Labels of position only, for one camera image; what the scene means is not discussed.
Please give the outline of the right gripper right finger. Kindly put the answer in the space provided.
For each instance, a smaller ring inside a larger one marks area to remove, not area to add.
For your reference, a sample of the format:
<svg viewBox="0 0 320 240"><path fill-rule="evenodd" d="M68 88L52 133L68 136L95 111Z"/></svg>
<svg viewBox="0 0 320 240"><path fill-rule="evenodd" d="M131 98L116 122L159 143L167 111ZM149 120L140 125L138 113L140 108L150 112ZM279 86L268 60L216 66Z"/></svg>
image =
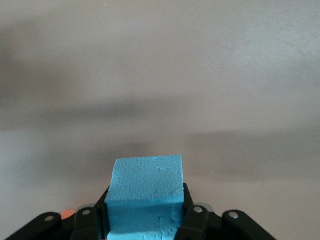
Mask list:
<svg viewBox="0 0 320 240"><path fill-rule="evenodd" d="M210 213L202 205L194 204L189 187L183 184L183 221L174 237L175 240L211 240Z"/></svg>

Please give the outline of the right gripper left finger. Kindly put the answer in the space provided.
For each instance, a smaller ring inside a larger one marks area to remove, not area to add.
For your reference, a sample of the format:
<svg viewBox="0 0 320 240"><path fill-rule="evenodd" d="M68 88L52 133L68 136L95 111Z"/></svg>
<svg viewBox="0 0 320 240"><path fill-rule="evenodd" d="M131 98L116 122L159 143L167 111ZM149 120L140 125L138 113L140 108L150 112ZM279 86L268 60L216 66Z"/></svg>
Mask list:
<svg viewBox="0 0 320 240"><path fill-rule="evenodd" d="M72 240L107 240L110 233L108 207L105 203L109 188L93 207L80 209L74 218Z"/></svg>

